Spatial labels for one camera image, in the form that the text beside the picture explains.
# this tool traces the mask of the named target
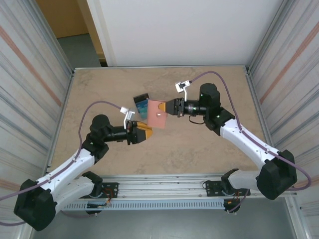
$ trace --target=corrugated metal wall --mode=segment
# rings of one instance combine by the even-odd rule
[[[34,1],[0,1],[0,195],[41,176],[70,80],[56,38]],[[17,220],[16,197],[0,202],[0,220]],[[0,226],[0,238],[16,227]]]
[[[275,146],[290,150],[313,179],[298,192],[313,238],[319,238],[319,1],[288,1],[260,56],[253,84]],[[298,174],[298,185],[306,178]]]

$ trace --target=white wall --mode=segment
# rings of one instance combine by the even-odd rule
[[[109,66],[248,64],[282,0],[88,0]]]

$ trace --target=gray floor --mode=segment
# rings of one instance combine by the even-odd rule
[[[101,67],[89,34],[58,38],[72,67]]]
[[[34,239],[295,239],[284,199],[247,199],[222,210],[110,211],[96,218],[58,214]]]

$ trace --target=marble tabletop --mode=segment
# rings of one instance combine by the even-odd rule
[[[110,101],[135,107],[133,97],[148,93],[153,100],[168,101],[183,97],[175,82],[191,80],[205,71],[216,71],[228,85],[241,123],[263,139],[262,129],[246,81],[243,66],[169,67],[169,68],[95,68],[77,69],[59,133],[52,169],[67,160],[78,148],[78,127],[85,109],[94,101]],[[188,87],[188,98],[198,99],[199,87],[214,83],[221,93],[221,104],[233,112],[220,79],[207,74]],[[124,115],[107,104],[94,105],[87,113],[82,137],[89,132],[94,116],[105,114],[113,126],[123,125]],[[188,117],[168,116],[165,129],[154,128],[148,140],[128,146],[126,142],[108,143],[108,153],[89,170],[100,176],[169,173],[224,173],[232,168],[256,170],[255,164],[232,143],[195,125]]]

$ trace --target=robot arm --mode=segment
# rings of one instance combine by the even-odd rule
[[[98,175],[86,172],[75,178],[107,153],[106,142],[126,140],[128,145],[136,144],[148,139],[152,133],[152,128],[142,122],[125,121],[124,126],[112,126],[107,116],[94,117],[79,153],[44,177],[36,181],[28,179],[21,185],[20,190],[24,190],[48,181],[20,194],[14,213],[37,231],[46,228],[67,204],[86,195],[96,197],[101,194],[102,178]]]
[[[179,82],[175,86],[176,89],[179,88],[178,92],[182,92],[189,84],[186,81]],[[287,150],[280,152],[267,145],[242,125],[240,129],[235,116],[221,106],[220,93],[214,84],[201,85],[199,100],[186,101],[184,98],[177,98],[160,104],[159,109],[177,117],[203,116],[208,129],[231,141],[257,165],[258,171],[233,169],[226,173],[221,178],[221,185],[227,195],[233,194],[236,189],[246,188],[259,190],[266,198],[274,200],[296,183],[296,169],[272,156],[270,152],[292,163],[294,163],[294,156]],[[263,148],[260,148],[243,132]]]

